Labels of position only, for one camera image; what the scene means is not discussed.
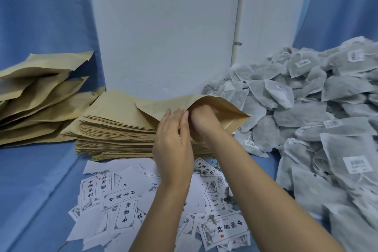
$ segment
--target table surface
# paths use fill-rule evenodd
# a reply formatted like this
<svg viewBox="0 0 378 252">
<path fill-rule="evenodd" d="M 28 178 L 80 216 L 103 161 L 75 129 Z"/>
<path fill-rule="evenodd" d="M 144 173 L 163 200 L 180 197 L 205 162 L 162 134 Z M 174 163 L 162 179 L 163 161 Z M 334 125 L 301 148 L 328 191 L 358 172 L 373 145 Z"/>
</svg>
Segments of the table surface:
<svg viewBox="0 0 378 252">
<path fill-rule="evenodd" d="M 276 156 L 251 157 L 276 178 Z M 75 224 L 68 211 L 77 204 L 80 181 L 88 177 L 82 172 L 89 158 L 77 156 L 73 142 L 2 149 L 0 158 L 0 173 L 5 179 L 0 186 L 5 200 L 0 214 L 0 251 L 57 251 Z M 81 250 L 82 240 L 78 240 L 67 243 L 61 252 Z M 87 251 L 103 250 L 97 246 Z M 239 251 L 258 248 L 252 239 L 251 246 Z"/>
</svg>

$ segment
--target blue curtain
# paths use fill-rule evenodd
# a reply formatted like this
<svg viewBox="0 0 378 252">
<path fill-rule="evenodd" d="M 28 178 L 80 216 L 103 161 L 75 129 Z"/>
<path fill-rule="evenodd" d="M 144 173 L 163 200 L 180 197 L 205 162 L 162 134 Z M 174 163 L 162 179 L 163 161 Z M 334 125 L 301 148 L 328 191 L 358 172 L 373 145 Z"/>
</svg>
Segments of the blue curtain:
<svg viewBox="0 0 378 252">
<path fill-rule="evenodd" d="M 357 36 L 378 41 L 377 0 L 310 0 L 293 46 L 323 51 Z"/>
<path fill-rule="evenodd" d="M 90 76 L 83 90 L 104 85 L 90 0 L 0 0 L 0 70 L 29 53 L 96 51 L 74 77 Z"/>
</svg>

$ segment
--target white wall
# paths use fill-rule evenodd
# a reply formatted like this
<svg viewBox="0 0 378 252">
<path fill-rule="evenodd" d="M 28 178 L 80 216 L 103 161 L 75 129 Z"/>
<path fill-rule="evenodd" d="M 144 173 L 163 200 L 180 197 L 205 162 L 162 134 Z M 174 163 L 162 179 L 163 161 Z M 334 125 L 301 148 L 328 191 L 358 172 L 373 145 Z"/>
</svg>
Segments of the white wall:
<svg viewBox="0 0 378 252">
<path fill-rule="evenodd" d="M 107 88 L 199 93 L 228 70 L 238 0 L 92 0 Z"/>
<path fill-rule="evenodd" d="M 293 44 L 304 0 L 241 0 L 233 63 L 260 63 Z"/>
</svg>

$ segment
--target stack of paper bags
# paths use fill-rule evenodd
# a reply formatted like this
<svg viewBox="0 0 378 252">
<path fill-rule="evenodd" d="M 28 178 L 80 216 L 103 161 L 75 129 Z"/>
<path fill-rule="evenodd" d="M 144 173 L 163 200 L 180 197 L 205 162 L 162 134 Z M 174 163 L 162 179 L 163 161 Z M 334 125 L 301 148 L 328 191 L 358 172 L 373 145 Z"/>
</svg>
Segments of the stack of paper bags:
<svg viewBox="0 0 378 252">
<path fill-rule="evenodd" d="M 76 137 L 76 150 L 93 160 L 151 157 L 156 129 L 166 110 L 191 110 L 209 104 L 217 110 L 224 128 L 232 133 L 249 116 L 225 99 L 205 95 L 187 95 L 163 101 L 151 101 L 111 90 L 104 92 L 85 113 L 63 131 Z M 212 152 L 199 141 L 192 141 L 194 154 L 210 157 Z"/>
<path fill-rule="evenodd" d="M 0 145 L 62 142 L 60 135 L 105 90 L 78 93 L 88 77 L 68 79 L 93 52 L 30 54 L 0 72 Z"/>
</svg>

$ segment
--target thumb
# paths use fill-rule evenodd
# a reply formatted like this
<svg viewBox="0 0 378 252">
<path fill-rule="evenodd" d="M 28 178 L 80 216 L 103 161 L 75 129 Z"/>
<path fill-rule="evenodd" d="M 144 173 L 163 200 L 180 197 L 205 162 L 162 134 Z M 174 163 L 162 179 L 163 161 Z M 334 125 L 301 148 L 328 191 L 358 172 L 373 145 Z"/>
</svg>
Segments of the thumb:
<svg viewBox="0 0 378 252">
<path fill-rule="evenodd" d="M 182 143 L 189 142 L 190 143 L 190 131 L 189 131 L 189 111 L 185 111 L 181 117 L 180 121 L 180 136 Z"/>
</svg>

